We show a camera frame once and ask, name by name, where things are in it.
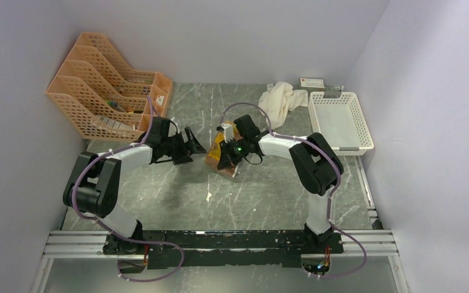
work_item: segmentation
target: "gray marble floor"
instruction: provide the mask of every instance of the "gray marble floor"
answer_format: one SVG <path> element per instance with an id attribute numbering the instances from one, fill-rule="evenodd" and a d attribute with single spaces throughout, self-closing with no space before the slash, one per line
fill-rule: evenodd
<path id="1" fill-rule="evenodd" d="M 257 103 L 265 85 L 176 84 L 167 116 L 179 127 L 191 126 L 208 149 L 225 107 L 238 101 Z M 232 108 L 228 120 L 250 114 L 263 129 L 264 119 L 250 106 Z M 281 134 L 311 134 L 306 107 L 290 112 Z M 101 152 L 122 143 L 93 141 L 88 150 Z M 148 165 L 122 175 L 118 203 L 147 230 L 300 229 L 308 215 L 307 192 L 291 161 L 264 157 L 261 165 L 243 162 L 235 178 L 213 173 L 204 155 L 179 166 Z M 335 223 L 342 229 L 371 229 L 362 180 L 355 157 L 341 157 L 344 175 L 335 194 Z M 69 209 L 63 230 L 97 230 Z"/>

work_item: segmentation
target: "white wall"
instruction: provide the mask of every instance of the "white wall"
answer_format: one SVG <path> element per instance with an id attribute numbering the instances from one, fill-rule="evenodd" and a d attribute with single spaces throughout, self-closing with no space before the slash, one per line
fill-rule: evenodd
<path id="1" fill-rule="evenodd" d="M 469 292 L 469 1 L 391 0 L 346 85 L 412 292 Z"/>
<path id="2" fill-rule="evenodd" d="M 0 0 L 0 292 L 27 292 L 83 141 L 44 95 L 78 37 L 55 0 Z"/>
<path id="3" fill-rule="evenodd" d="M 346 81 L 389 0 L 62 0 L 130 64 L 180 82 Z"/>

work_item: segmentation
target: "black mounting plate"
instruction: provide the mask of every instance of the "black mounting plate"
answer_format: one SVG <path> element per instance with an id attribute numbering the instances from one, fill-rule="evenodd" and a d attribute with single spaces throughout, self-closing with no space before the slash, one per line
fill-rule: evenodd
<path id="1" fill-rule="evenodd" d="M 304 230 L 234 230 L 234 231 L 143 231 L 147 241 L 167 241 L 185 249 L 183 266 L 249 266 L 281 264 L 302 267 L 301 254 L 344 252 L 341 235 L 332 233 L 317 244 Z M 115 241 L 108 235 L 107 241 Z M 176 266 L 181 254 L 169 245 L 150 245 L 147 269 Z"/>

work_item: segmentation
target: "white plastic basket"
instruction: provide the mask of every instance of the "white plastic basket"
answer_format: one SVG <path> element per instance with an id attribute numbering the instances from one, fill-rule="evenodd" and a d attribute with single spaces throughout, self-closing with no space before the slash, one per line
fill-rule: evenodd
<path id="1" fill-rule="evenodd" d="M 314 132 L 324 136 L 337 156 L 362 156 L 374 148 L 355 93 L 325 98 L 324 92 L 311 92 L 308 113 Z"/>

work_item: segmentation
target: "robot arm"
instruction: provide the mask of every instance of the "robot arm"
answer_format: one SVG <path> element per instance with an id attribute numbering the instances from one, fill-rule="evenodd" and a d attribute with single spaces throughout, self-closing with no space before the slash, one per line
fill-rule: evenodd
<path id="1" fill-rule="evenodd" d="M 138 146 L 100 160 L 85 176 L 76 193 L 76 202 L 81 212 L 93 215 L 122 236 L 142 240 L 142 225 L 129 215 L 119 204 L 118 190 L 120 175 L 143 165 L 170 162 L 175 165 L 192 162 L 190 155 L 206 153 L 192 131 L 185 128 L 187 142 L 182 133 L 169 136 L 171 121 L 155 117 L 145 145 Z M 73 167 L 64 190 L 64 204 L 72 207 L 71 194 L 82 171 L 100 154 L 83 152 Z M 160 161 L 163 156 L 170 159 Z"/>
<path id="2" fill-rule="evenodd" d="M 222 125 L 227 135 L 224 135 L 226 139 L 220 143 L 220 161 L 217 168 L 221 170 L 236 165 L 250 153 L 260 157 L 278 156 L 292 160 L 301 183 L 310 193 L 306 226 L 319 236 L 319 241 L 323 241 L 325 238 L 323 234 L 329 235 L 332 232 L 330 223 L 326 219 L 328 196 L 325 194 L 337 181 L 336 173 L 329 162 L 306 143 L 277 138 L 268 131 L 261 132 L 249 115 L 236 119 L 234 123 L 242 139 L 238 141 L 231 139 L 232 129 L 229 128 L 232 126 Z M 320 133 L 301 138 L 319 147 L 334 161 L 340 173 L 344 172 L 341 161 Z"/>

